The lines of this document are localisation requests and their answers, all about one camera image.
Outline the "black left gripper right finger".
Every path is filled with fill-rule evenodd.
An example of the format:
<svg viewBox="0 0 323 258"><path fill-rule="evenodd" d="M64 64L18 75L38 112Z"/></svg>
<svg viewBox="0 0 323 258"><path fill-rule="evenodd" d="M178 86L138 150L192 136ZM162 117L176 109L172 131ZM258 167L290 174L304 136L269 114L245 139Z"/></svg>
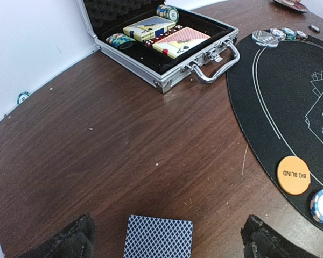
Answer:
<svg viewBox="0 0 323 258"><path fill-rule="evenodd" d="M244 257L315 257L251 214L241 228Z"/></svg>

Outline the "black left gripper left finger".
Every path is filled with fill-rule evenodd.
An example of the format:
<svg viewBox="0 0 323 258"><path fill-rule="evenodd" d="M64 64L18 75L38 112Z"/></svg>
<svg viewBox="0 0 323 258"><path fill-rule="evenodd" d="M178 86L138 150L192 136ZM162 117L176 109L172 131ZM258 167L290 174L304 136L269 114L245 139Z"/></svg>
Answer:
<svg viewBox="0 0 323 258"><path fill-rule="evenodd" d="M94 239L95 225L86 213L21 257L93 257Z"/></svg>

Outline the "blue patterned card deck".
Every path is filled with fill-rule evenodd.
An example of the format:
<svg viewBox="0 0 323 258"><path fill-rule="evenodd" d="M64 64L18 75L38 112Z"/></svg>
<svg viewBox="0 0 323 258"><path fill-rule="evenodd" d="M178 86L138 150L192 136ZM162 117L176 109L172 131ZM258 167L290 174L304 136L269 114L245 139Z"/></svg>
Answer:
<svg viewBox="0 0 323 258"><path fill-rule="evenodd" d="M124 257L191 257L193 223L131 215Z"/></svg>

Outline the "blue chips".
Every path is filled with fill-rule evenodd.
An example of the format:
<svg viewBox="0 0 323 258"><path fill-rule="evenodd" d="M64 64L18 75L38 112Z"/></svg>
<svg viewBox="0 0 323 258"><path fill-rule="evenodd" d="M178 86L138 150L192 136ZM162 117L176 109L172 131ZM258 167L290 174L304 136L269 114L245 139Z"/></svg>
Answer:
<svg viewBox="0 0 323 258"><path fill-rule="evenodd" d="M286 34L283 30L280 30L278 28L271 28L270 33L274 35L278 41L283 41L286 39Z"/></svg>
<svg viewBox="0 0 323 258"><path fill-rule="evenodd" d="M311 199L310 212L315 221L323 223L323 189L318 191Z"/></svg>

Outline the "orange big blind button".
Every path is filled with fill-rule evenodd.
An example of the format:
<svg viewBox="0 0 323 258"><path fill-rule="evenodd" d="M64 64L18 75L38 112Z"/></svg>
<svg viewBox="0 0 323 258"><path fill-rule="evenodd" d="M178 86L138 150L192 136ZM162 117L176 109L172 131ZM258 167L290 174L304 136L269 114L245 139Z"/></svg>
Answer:
<svg viewBox="0 0 323 258"><path fill-rule="evenodd" d="M310 170L301 158L287 156L277 167L277 180L287 194L301 195L311 184Z"/></svg>

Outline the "green chips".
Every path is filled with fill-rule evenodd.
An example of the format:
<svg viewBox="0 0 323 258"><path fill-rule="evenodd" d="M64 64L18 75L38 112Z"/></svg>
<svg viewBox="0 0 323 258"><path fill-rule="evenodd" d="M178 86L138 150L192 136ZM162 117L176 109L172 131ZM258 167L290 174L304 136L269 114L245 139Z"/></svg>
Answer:
<svg viewBox="0 0 323 258"><path fill-rule="evenodd" d="M285 34L285 39L286 40L296 40L297 34L294 30L288 28L288 27L283 27L282 31Z"/></svg>

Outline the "orange chips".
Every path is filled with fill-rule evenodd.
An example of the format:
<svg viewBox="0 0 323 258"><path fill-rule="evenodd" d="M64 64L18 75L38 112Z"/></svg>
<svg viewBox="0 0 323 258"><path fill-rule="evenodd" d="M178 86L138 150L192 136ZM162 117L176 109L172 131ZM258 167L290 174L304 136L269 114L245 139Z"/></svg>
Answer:
<svg viewBox="0 0 323 258"><path fill-rule="evenodd" d="M296 30L296 39L297 40L307 40L308 35L306 33L304 33L303 31Z"/></svg>

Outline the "orange black chip stack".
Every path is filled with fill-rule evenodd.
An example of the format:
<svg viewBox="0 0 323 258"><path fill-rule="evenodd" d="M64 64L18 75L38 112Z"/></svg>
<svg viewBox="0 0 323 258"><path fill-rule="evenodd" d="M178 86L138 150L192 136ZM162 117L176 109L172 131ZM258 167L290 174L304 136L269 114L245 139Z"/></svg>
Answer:
<svg viewBox="0 0 323 258"><path fill-rule="evenodd" d="M320 29L317 26L309 25L309 29L314 31L315 33L320 33Z"/></svg>

